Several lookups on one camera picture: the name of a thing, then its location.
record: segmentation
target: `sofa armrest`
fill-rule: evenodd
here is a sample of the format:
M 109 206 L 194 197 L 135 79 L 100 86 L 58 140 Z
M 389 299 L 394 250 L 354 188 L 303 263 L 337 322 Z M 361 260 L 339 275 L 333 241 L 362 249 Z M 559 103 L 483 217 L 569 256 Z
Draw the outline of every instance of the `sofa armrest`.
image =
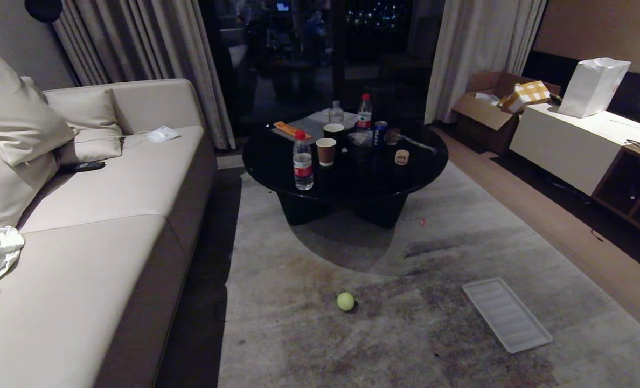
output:
M 81 88 L 45 91 L 45 95 L 76 93 L 83 89 L 107 87 L 110 87 L 114 92 L 116 119 L 126 135 L 143 130 L 155 130 L 162 125 L 171 128 L 184 126 L 206 128 L 198 98 L 187 79 L 160 79 L 83 86 Z

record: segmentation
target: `white tray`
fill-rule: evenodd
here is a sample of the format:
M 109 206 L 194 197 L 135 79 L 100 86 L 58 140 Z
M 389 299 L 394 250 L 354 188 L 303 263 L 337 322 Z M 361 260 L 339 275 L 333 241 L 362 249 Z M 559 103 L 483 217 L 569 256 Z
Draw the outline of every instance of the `white tray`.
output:
M 504 349 L 517 353 L 552 342 L 552 336 L 502 278 L 463 286 Z

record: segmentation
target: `plastic water bottle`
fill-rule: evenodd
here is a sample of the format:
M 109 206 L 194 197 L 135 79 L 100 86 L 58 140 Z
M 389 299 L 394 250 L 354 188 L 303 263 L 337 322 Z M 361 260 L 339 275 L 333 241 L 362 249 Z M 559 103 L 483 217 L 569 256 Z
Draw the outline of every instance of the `plastic water bottle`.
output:
M 344 109 L 339 106 L 339 101 L 332 101 L 332 108 L 328 112 L 330 123 L 344 123 Z
M 294 179 L 296 188 L 310 190 L 313 187 L 313 159 L 305 132 L 297 130 L 294 142 Z
M 359 107 L 359 121 L 356 123 L 356 130 L 370 130 L 370 120 L 372 118 L 372 105 L 370 95 L 364 93 L 361 96 L 361 106 Z

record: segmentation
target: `rug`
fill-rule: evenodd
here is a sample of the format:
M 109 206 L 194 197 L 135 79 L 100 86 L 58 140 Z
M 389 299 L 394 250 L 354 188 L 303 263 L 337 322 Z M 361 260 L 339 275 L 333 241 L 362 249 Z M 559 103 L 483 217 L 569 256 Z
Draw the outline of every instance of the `rug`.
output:
M 346 211 L 289 226 L 242 179 L 220 388 L 640 387 L 640 324 L 451 162 L 392 230 Z M 551 344 L 505 351 L 461 289 L 494 277 Z

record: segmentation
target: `open cardboard box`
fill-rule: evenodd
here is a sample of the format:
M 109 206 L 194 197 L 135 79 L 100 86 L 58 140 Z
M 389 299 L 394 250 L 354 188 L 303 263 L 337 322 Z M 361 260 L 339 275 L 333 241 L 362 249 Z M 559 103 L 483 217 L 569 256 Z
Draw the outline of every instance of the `open cardboard box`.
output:
M 520 113 L 504 112 L 497 106 L 477 99 L 476 93 L 488 93 L 503 98 L 514 91 L 515 84 L 531 81 L 536 80 L 503 72 L 474 74 L 466 86 L 466 93 L 451 109 L 459 113 L 456 130 L 487 146 L 498 155 L 507 152 L 519 125 Z M 544 84 L 551 94 L 559 95 L 559 86 L 547 82 Z

